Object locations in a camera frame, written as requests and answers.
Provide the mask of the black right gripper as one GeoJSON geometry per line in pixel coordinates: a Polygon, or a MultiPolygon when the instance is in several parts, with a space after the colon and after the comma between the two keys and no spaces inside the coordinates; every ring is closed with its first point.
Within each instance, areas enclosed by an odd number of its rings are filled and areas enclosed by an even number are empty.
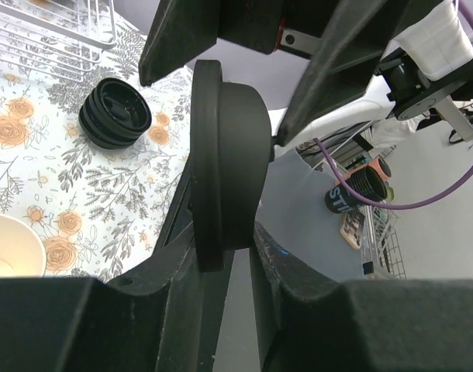
{"type": "Polygon", "coordinates": [[[390,40],[438,1],[167,0],[157,7],[138,64],[150,86],[216,44],[217,37],[310,62],[277,132],[288,145],[311,121],[360,98],[390,40]]]}

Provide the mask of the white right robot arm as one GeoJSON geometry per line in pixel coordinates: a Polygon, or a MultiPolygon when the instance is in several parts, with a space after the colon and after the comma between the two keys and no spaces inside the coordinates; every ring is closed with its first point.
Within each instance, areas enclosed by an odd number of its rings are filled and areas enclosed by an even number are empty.
{"type": "Polygon", "coordinates": [[[439,109],[473,78],[464,1],[162,1],[139,62],[144,86],[225,40],[308,64],[278,126],[286,148],[345,126],[439,109]]]}

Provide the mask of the brown paper coffee cup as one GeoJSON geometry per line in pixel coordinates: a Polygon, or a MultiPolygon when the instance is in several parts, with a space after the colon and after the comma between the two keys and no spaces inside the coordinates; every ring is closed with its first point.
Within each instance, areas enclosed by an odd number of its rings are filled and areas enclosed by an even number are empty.
{"type": "Polygon", "coordinates": [[[47,255],[42,240],[24,222],[0,214],[0,278],[42,277],[47,255]]]}

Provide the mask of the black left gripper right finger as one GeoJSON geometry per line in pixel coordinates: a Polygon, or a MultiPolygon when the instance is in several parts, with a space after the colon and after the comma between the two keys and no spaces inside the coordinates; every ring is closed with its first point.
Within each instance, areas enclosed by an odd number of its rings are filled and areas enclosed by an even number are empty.
{"type": "Polygon", "coordinates": [[[261,224],[250,270],[263,371],[473,371],[473,280],[340,283],[261,224]]]}

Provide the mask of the black plastic cup lid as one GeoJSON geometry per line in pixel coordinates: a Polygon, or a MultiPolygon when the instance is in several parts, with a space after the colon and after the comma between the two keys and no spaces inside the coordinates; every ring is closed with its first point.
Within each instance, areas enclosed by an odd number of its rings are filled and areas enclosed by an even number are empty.
{"type": "Polygon", "coordinates": [[[223,81],[217,60],[197,60],[192,80],[192,218],[199,270],[224,268],[224,254],[252,246],[271,159],[271,120],[251,86],[223,81]]]}

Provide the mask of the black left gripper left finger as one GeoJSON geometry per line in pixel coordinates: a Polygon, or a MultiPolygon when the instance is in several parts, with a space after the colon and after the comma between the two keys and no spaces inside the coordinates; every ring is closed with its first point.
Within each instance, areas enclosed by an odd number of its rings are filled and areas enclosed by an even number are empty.
{"type": "Polygon", "coordinates": [[[229,273],[198,269],[190,176],[154,252],[126,273],[0,279],[0,371],[212,369],[229,273]]]}

